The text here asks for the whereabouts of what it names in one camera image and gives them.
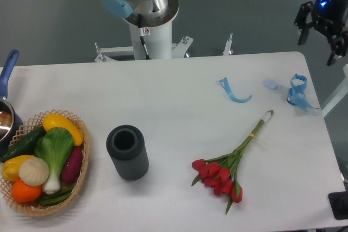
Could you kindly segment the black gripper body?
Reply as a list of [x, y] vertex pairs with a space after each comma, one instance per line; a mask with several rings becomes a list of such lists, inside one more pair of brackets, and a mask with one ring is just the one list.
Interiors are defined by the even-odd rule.
[[316, 0], [311, 16], [317, 32], [339, 35], [347, 20], [347, 0]]

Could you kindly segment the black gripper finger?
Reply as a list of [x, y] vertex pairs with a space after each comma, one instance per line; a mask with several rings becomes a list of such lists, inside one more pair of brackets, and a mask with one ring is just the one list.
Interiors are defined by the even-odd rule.
[[304, 45], [306, 43], [307, 37], [309, 35], [309, 30], [313, 26], [312, 21], [307, 23], [307, 17], [311, 14], [312, 10], [313, 2], [305, 2], [301, 4], [295, 17], [294, 25], [298, 27], [298, 30], [300, 32], [299, 40], [297, 42], [299, 46]]
[[327, 41], [330, 44], [331, 53], [329, 55], [327, 66], [335, 63], [335, 56], [344, 57], [347, 51], [347, 29], [343, 29], [340, 34], [329, 35]]

